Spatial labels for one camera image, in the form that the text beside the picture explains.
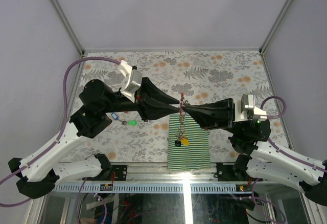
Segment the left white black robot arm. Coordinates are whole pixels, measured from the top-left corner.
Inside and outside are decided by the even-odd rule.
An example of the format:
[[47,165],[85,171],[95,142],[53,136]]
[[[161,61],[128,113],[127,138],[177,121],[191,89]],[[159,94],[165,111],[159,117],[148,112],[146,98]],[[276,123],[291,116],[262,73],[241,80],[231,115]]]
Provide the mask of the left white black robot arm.
[[62,159],[104,131],[112,123],[108,113],[136,111],[143,121],[148,121],[179,111],[179,101],[157,88],[149,78],[142,78],[135,89],[128,98],[121,88],[114,92],[101,80],[89,81],[79,95],[83,105],[70,116],[63,132],[29,157],[8,162],[11,172],[19,177],[19,193],[36,199],[60,183],[110,179],[112,165],[105,154],[97,153],[79,162],[64,163]]

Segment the green tagged key on table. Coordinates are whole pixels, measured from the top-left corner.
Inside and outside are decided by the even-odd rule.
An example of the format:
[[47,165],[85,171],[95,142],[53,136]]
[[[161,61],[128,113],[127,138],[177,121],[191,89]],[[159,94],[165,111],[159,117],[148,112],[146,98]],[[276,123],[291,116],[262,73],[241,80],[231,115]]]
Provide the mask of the green tagged key on table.
[[137,121],[136,120],[128,120],[128,121],[123,120],[122,121],[122,124],[123,125],[136,126],[137,125]]

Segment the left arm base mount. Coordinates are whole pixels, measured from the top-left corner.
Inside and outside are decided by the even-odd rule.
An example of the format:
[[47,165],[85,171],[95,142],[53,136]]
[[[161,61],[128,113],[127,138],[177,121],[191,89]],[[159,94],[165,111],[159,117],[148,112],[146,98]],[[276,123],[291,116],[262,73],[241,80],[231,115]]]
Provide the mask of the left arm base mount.
[[83,177],[87,181],[126,181],[127,165],[112,165],[105,154],[97,153],[89,156],[87,159],[95,159],[100,163],[101,171],[94,177]]

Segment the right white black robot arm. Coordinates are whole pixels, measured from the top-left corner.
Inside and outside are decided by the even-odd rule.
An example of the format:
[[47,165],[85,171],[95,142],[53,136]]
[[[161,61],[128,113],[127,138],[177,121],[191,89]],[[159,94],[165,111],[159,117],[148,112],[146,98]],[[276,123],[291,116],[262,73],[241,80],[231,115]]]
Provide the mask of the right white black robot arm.
[[277,182],[326,206],[326,162],[271,141],[270,120],[278,116],[268,115],[257,107],[253,95],[202,105],[186,104],[183,110],[202,129],[222,129],[232,134],[228,139],[239,153],[233,166],[236,179],[250,177]]

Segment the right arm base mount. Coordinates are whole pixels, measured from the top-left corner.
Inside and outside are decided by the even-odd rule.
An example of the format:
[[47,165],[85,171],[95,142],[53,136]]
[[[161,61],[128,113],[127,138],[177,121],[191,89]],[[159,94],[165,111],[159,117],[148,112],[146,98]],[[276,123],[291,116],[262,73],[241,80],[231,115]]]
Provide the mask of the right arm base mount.
[[249,155],[240,154],[234,163],[216,163],[214,177],[220,182],[248,181],[250,176],[246,170],[250,159]]

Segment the yellow tagged keys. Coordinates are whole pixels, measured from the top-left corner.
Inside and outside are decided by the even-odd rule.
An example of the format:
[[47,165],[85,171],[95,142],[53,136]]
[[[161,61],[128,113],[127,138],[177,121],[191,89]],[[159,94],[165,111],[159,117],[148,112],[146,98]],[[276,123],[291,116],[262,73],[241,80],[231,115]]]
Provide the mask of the yellow tagged keys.
[[184,145],[184,146],[189,146],[190,145],[190,142],[188,141],[187,138],[181,138],[181,144]]

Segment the blue tagged key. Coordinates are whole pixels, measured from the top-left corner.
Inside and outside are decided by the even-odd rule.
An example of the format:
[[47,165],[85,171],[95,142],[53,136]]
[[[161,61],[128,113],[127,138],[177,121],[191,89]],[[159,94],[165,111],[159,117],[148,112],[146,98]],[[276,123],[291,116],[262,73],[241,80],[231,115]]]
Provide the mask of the blue tagged key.
[[119,119],[119,117],[118,117],[118,115],[116,113],[111,113],[111,116],[112,116],[112,118],[114,120],[118,120]]

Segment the red handled silver keyring carabiner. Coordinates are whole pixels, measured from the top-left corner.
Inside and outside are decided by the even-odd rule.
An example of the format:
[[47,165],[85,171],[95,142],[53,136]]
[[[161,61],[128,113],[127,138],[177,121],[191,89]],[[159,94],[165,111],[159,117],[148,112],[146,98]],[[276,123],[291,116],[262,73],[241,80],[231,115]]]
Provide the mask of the red handled silver keyring carabiner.
[[180,142],[181,139],[184,136],[184,132],[185,132],[185,112],[184,112],[184,105],[185,103],[185,97],[184,97],[184,93],[181,93],[181,98],[180,98],[180,102],[179,102],[179,129],[178,129],[178,134],[177,134],[177,142]]

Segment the green striped cloth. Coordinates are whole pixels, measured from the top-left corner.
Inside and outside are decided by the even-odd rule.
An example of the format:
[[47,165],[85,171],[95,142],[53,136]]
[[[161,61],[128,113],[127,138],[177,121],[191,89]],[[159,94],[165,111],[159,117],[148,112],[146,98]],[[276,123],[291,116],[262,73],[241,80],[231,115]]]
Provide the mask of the green striped cloth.
[[183,138],[190,142],[189,146],[175,146],[179,129],[179,115],[169,117],[168,136],[168,170],[189,171],[205,169],[211,166],[208,131],[203,130],[193,118],[186,115]]

